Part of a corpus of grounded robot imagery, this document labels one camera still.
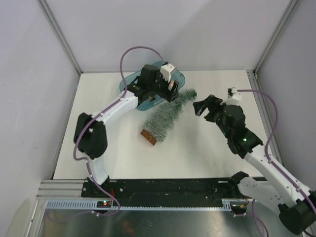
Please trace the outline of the small frosted christmas tree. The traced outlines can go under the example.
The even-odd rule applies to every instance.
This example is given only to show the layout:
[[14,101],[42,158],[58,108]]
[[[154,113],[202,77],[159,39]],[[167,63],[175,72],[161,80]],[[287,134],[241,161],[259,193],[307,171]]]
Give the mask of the small frosted christmas tree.
[[151,144],[162,143],[168,132],[173,129],[175,122],[183,112],[183,107],[194,102],[197,97],[195,89],[185,89],[172,102],[165,102],[157,108],[142,124],[140,134]]

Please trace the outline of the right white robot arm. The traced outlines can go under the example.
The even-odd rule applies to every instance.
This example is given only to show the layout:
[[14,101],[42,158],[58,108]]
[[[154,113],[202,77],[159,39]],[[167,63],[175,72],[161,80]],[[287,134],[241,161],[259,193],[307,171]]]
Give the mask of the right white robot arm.
[[240,101],[239,95],[226,101],[209,95],[193,102],[195,115],[208,110],[205,120],[219,127],[231,152],[255,167],[272,186],[271,190],[264,188],[240,171],[231,177],[234,182],[228,185],[228,193],[233,198],[246,195],[257,200],[278,215],[291,233],[300,235],[316,221],[316,193],[269,155],[262,140],[246,127]]

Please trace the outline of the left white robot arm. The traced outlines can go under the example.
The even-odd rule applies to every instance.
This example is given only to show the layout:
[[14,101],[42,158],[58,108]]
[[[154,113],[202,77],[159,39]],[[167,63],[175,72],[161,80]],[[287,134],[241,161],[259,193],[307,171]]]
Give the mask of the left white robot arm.
[[104,167],[104,153],[108,147],[107,127],[127,112],[138,109],[148,110],[166,100],[173,101],[178,97],[179,81],[173,79],[175,66],[164,63],[160,67],[145,65],[135,78],[123,81],[124,90],[110,105],[92,114],[81,113],[77,120],[74,135],[75,160],[77,151],[85,156],[89,178],[94,182],[92,192],[102,198],[108,194],[108,172]]

